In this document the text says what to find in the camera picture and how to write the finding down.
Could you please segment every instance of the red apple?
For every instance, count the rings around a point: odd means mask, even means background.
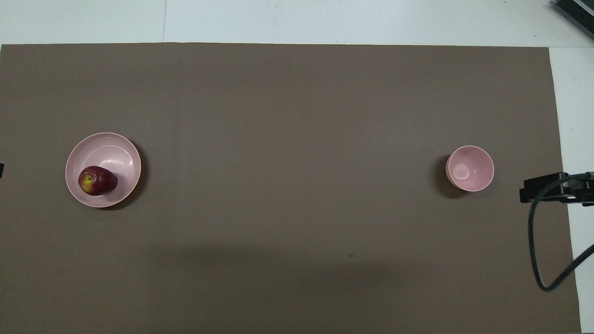
[[[98,196],[114,190],[118,177],[103,167],[89,166],[80,172],[78,185],[85,193]]]

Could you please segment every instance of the pink bowl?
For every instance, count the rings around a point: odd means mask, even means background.
[[[108,207],[119,203],[130,193],[140,179],[140,155],[124,136],[115,133],[97,133],[83,139],[66,162],[66,185],[74,198],[92,207]],[[88,166],[110,170],[118,177],[118,185],[107,194],[91,196],[78,185],[80,172]]]
[[[491,184],[495,166],[484,149],[462,146],[450,155],[445,164],[445,174],[450,182],[466,191],[479,191]]]

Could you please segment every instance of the black cable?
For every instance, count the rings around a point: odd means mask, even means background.
[[[542,289],[543,291],[546,291],[546,292],[553,291],[556,287],[558,287],[559,284],[561,284],[561,282],[563,282],[563,280],[565,278],[567,278],[567,276],[569,276],[569,274],[571,274],[577,266],[579,266],[582,262],[584,262],[584,260],[586,260],[590,255],[592,255],[592,253],[594,253],[594,244],[591,245],[590,247],[588,247],[586,250],[584,250],[584,252],[582,252],[578,257],[576,257],[576,259],[573,260],[567,266],[567,268],[565,268],[565,270],[563,270],[559,274],[559,276],[557,276],[557,278],[555,278],[555,280],[553,281],[553,283],[551,283],[551,285],[546,286],[542,282],[541,273],[538,270],[538,265],[536,264],[536,252],[534,251],[534,213],[536,212],[536,206],[538,205],[538,202],[540,202],[542,200],[542,198],[545,197],[545,195],[549,191],[553,190],[555,187],[558,187],[567,181],[587,180],[589,178],[590,178],[590,173],[583,173],[583,174],[569,175],[567,177],[555,180],[554,182],[551,182],[549,185],[547,185],[546,187],[541,189],[536,194],[536,196],[534,196],[532,205],[530,205],[530,213],[528,214],[528,243],[530,246],[530,261],[532,262],[532,271],[534,272],[534,277],[536,278],[536,283],[538,284],[538,287],[540,287],[540,289]]]

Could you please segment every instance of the white surface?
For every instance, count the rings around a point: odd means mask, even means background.
[[[594,172],[594,49],[552,48],[563,169]],[[594,207],[569,205],[573,256],[594,244]],[[594,256],[576,269],[582,331],[594,332]]]
[[[163,0],[3,0],[0,43],[161,42]]]
[[[165,42],[594,46],[534,0],[168,0]]]
[[[549,0],[0,0],[1,44],[159,41],[555,47],[564,169],[594,171],[594,40]],[[593,213],[569,208],[574,255],[594,242]],[[594,332],[594,259],[576,281]]]

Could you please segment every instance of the brown table surface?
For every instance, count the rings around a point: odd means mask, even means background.
[[[0,112],[3,333],[580,330],[518,197],[562,170],[547,49],[3,45]],[[102,131],[143,160],[108,210],[64,181]],[[466,144],[478,193],[444,173]],[[539,209],[547,282],[568,229]]]

